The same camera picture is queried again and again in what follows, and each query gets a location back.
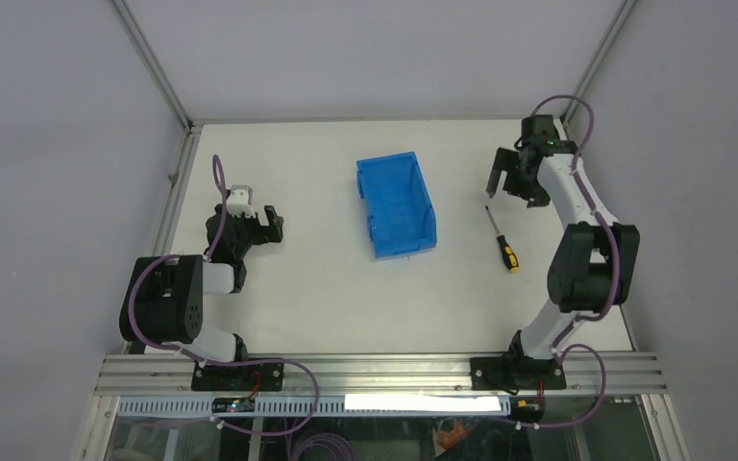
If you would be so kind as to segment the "black yellow screwdriver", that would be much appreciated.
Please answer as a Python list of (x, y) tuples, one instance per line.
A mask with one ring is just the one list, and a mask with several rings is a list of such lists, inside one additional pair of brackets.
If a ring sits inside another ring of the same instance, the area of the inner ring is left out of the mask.
[(496, 233), (496, 241), (498, 244), (498, 248), (499, 248), (500, 255), (501, 255), (504, 266), (507, 268), (507, 270), (510, 273), (518, 272), (520, 265), (519, 265), (519, 259), (517, 255), (514, 253), (514, 251), (512, 250), (512, 247), (509, 245), (508, 241), (506, 240), (505, 234), (501, 232), (490, 210), (490, 207), (485, 206), (484, 209), (491, 222), (494, 232)]

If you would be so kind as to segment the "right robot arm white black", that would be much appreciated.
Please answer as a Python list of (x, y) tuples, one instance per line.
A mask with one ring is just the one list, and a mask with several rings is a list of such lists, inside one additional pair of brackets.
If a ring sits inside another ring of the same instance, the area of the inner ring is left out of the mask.
[(561, 138), (552, 116), (530, 115), (513, 148), (497, 150), (486, 184), (489, 197), (503, 191), (529, 207), (552, 206), (563, 230), (547, 273), (548, 300), (502, 356), (505, 380), (517, 389), (561, 376), (560, 346), (624, 303), (631, 286), (640, 232), (606, 208), (582, 150)]

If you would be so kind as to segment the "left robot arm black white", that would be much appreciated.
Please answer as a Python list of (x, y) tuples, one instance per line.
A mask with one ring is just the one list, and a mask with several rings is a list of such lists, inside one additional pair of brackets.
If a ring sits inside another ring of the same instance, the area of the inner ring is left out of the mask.
[(204, 254), (138, 258), (119, 314), (122, 337), (214, 365), (226, 389), (244, 387), (251, 376), (244, 341), (204, 318), (204, 297), (241, 292), (251, 248), (283, 241), (284, 218), (273, 206), (263, 211), (265, 224), (256, 212), (232, 215), (218, 205), (206, 221)]

